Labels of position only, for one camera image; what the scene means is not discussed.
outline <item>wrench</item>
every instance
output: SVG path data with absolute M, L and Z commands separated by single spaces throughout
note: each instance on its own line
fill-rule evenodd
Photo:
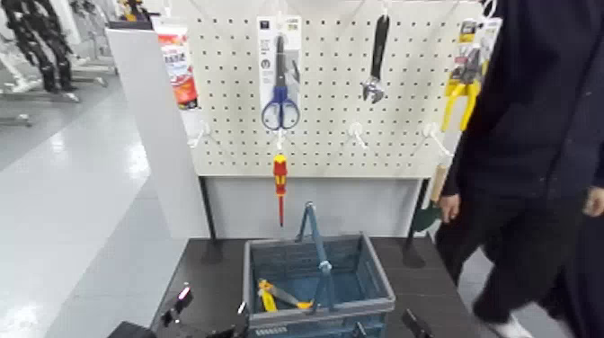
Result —
M 363 100 L 366 101 L 372 94 L 371 103 L 376 103 L 384 97 L 384 89 L 381 83 L 382 60 L 390 27 L 390 17 L 382 15 L 377 19 L 376 37 L 373 41 L 373 57 L 371 59 L 371 74 L 367 81 L 361 83 L 363 87 Z

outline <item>black table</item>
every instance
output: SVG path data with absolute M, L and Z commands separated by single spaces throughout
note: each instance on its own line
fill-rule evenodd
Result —
M 453 281 L 429 238 L 417 238 L 417 252 L 426 261 L 425 267 L 411 269 L 402 264 L 403 238 L 372 238 L 377 255 L 396 293 L 396 308 L 388 318 L 388 338 L 413 338 L 401 321 L 410 308 L 427 321 L 437 338 L 478 337 L 476 326 L 459 297 Z M 225 330 L 241 323 L 236 310 L 242 300 L 243 239 L 219 240 L 212 244 L 205 239 L 192 239 L 182 254 L 152 327 L 158 338 L 174 338 L 173 328 L 158 324 L 168 303 L 189 282 L 195 299 L 184 310 L 182 322 L 202 332 Z

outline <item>pliers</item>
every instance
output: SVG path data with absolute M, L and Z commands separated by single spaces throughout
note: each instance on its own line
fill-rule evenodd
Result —
M 443 118 L 442 126 L 440 127 L 443 132 L 447 131 L 449 128 L 451 111 L 459 95 L 467 94 L 466 110 L 464 111 L 461 123 L 459 124 L 459 129 L 461 131 L 466 130 L 467 123 L 472 117 L 474 107 L 476 106 L 476 97 L 480 94 L 481 89 L 482 66 L 480 63 L 480 47 L 472 48 L 467 56 L 466 62 L 459 69 L 459 75 L 455 77 L 458 77 L 459 83 L 451 92 L 449 100 L 447 101 L 447 106 L 445 107 L 445 117 Z

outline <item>pegboard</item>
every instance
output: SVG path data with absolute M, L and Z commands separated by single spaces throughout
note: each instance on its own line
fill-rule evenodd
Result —
M 189 27 L 200 117 L 211 133 L 192 149 L 199 175 L 271 176 L 277 136 L 262 125 L 256 17 L 276 0 L 188 0 L 174 14 Z M 301 118 L 285 137 L 289 176 L 432 176 L 439 150 L 421 131 L 439 123 L 457 53 L 459 24 L 479 18 L 476 1 L 394 1 L 382 65 L 384 99 L 364 102 L 378 0 L 289 0 L 302 17 Z M 349 135 L 362 125 L 363 148 Z

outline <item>red and yellow screwdriver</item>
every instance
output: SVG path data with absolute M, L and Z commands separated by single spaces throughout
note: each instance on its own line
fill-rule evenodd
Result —
M 278 154 L 273 158 L 272 173 L 275 176 L 275 193 L 279 198 L 279 223 L 283 227 L 283 197 L 285 196 L 285 179 L 288 175 L 287 158 Z

